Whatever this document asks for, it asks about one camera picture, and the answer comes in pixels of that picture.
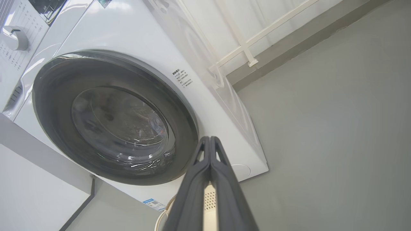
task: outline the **front-load washing machine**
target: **front-load washing machine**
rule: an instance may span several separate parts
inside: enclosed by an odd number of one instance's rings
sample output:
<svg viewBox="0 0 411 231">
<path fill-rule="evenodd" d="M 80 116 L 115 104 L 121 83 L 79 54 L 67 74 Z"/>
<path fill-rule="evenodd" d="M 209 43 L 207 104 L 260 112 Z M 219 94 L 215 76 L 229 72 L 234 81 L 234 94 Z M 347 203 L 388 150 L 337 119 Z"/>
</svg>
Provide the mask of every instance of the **front-load washing machine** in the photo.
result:
<svg viewBox="0 0 411 231">
<path fill-rule="evenodd" d="M 19 0 L 1 39 L 3 114 L 157 210 L 202 136 L 220 138 L 238 180 L 268 171 L 249 114 L 174 1 Z"/>
</svg>

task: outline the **dial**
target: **dial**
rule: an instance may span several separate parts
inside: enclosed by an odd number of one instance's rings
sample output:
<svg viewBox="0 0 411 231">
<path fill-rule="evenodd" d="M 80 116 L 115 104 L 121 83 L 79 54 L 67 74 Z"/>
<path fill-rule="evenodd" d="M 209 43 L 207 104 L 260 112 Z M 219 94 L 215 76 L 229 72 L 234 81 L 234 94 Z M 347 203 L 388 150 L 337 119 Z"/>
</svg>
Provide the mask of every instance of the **dial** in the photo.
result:
<svg viewBox="0 0 411 231">
<path fill-rule="evenodd" d="M 18 26 L 5 25 L 1 33 L 1 40 L 15 51 L 25 51 L 28 48 L 27 36 Z"/>
</svg>

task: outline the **door glass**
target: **door glass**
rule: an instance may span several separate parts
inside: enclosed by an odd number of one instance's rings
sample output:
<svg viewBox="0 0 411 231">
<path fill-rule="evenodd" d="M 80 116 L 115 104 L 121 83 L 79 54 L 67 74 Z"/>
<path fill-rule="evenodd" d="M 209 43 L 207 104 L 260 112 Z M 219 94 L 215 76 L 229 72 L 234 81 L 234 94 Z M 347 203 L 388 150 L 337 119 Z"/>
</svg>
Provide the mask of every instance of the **door glass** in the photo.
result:
<svg viewBox="0 0 411 231">
<path fill-rule="evenodd" d="M 138 164 L 164 154 L 168 127 L 160 113 L 139 98 L 114 88 L 91 88 L 72 105 L 78 132 L 102 158 Z"/>
</svg>

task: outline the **white railing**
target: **white railing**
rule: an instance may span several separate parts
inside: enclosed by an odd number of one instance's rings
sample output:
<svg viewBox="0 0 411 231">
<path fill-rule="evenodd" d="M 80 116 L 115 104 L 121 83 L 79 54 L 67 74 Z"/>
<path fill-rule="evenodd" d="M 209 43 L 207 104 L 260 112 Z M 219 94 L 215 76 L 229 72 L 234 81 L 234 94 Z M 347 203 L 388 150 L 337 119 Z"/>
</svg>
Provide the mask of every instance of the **white railing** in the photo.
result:
<svg viewBox="0 0 411 231">
<path fill-rule="evenodd" d="M 233 17 L 230 15 L 230 12 L 224 3 L 224 0 L 216 0 L 217 6 L 220 9 L 224 19 L 227 21 L 229 27 L 231 28 L 231 31 L 233 32 L 234 37 L 237 39 L 238 43 L 240 44 L 239 47 L 236 49 L 232 50 L 229 54 L 221 58 L 219 61 L 217 61 L 216 65 L 218 67 L 221 67 L 224 63 L 228 62 L 241 52 L 244 52 L 245 56 L 248 59 L 248 66 L 252 67 L 254 64 L 258 63 L 258 60 L 254 58 L 250 51 L 250 46 L 259 41 L 260 39 L 264 38 L 266 35 L 268 35 L 270 32 L 281 26 L 282 24 L 286 23 L 288 20 L 296 16 L 297 14 L 301 13 L 303 10 L 311 6 L 312 4 L 316 3 L 319 0 L 306 0 L 302 4 L 300 4 L 298 7 L 294 8 L 293 10 L 287 12 L 285 15 L 281 16 L 279 19 L 274 21 L 272 24 L 255 34 L 252 38 L 249 40 L 245 40 L 243 36 L 240 33 L 240 30 L 237 26 L 237 23 L 233 19 Z M 200 37 L 203 39 L 203 41 L 206 43 L 208 49 L 212 52 L 212 54 L 215 57 L 217 56 L 217 53 L 213 46 L 210 44 L 209 40 L 207 37 L 204 35 L 203 31 L 201 30 L 200 26 L 194 19 L 194 17 L 191 15 L 189 12 L 188 8 L 185 6 L 183 0 L 178 0 L 178 3 L 180 4 L 181 8 L 184 10 L 185 14 L 189 18 L 191 24 L 193 25 L 194 29 L 197 31 L 197 33 L 200 35 Z"/>
</svg>

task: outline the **concrete floor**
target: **concrete floor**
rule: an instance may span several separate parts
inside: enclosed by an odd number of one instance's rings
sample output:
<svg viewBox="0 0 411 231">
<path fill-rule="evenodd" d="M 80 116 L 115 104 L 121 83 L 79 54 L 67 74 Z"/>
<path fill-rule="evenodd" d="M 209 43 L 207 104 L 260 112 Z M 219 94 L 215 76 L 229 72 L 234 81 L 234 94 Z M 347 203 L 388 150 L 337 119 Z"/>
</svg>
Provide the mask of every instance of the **concrete floor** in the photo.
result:
<svg viewBox="0 0 411 231">
<path fill-rule="evenodd" d="M 393 0 L 238 94 L 270 171 L 241 182 L 260 230 L 411 230 L 411 2 Z M 152 230 L 98 181 L 69 231 Z"/>
</svg>

